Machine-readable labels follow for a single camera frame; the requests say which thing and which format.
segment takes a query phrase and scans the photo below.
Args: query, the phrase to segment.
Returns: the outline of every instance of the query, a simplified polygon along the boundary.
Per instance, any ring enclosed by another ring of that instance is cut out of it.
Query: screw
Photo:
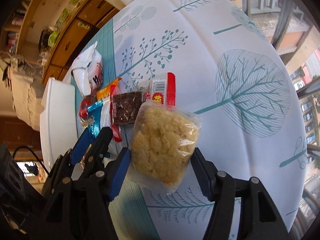
[[[68,184],[69,182],[70,182],[70,178],[68,178],[68,177],[65,177],[63,180],[62,180],[62,183],[63,184]]]
[[[259,180],[258,178],[256,178],[256,177],[252,177],[252,178],[251,178],[251,182],[254,183],[254,184],[258,184],[259,181],[260,181],[260,180]]]
[[[218,175],[219,177],[224,178],[227,174],[226,174],[224,171],[218,171],[218,172],[217,172],[217,175]]]
[[[101,178],[101,177],[104,176],[104,172],[103,172],[103,171],[97,171],[97,172],[96,172],[96,176],[97,176],[98,178]]]

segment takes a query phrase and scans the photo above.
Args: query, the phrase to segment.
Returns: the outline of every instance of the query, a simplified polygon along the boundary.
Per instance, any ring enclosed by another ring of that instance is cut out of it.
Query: wooden shelf
[[[42,0],[32,0],[28,6],[27,12],[22,22],[22,26],[20,28],[19,38],[17,42],[17,49],[16,49],[17,54],[22,54],[22,50],[23,50],[22,48],[26,41],[30,24],[32,22],[32,19],[41,1]]]
[[[5,32],[15,32],[15,33],[18,33],[20,32],[20,26],[15,26],[15,25],[12,25],[12,24],[8,24],[8,25],[5,25],[3,27],[3,30]]]

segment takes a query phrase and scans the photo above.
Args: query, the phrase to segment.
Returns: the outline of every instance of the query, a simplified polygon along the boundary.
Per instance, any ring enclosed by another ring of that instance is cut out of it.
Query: white car
[[[295,90],[297,91],[300,88],[304,87],[304,82],[302,80],[300,80],[300,81],[294,83],[293,86],[294,86]]]

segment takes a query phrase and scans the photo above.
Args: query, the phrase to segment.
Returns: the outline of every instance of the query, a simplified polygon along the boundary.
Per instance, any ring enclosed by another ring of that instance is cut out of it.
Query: dark brown snack
[[[112,123],[115,125],[134,123],[141,105],[142,92],[114,95],[112,97]]]

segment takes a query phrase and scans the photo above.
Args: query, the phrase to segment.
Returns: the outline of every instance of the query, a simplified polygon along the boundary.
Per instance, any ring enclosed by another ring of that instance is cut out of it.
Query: tablecloth
[[[202,117],[197,147],[234,178],[257,176],[289,230],[302,195],[306,140],[300,104],[283,62],[229,0],[135,0],[87,44],[98,41],[103,87],[120,90],[157,74],[176,76],[176,106]],[[76,109],[81,101],[76,93]],[[130,144],[132,127],[122,129]],[[236,239],[241,199],[230,239]],[[109,210],[120,239],[202,239],[213,203],[189,164],[172,195],[125,180]]]

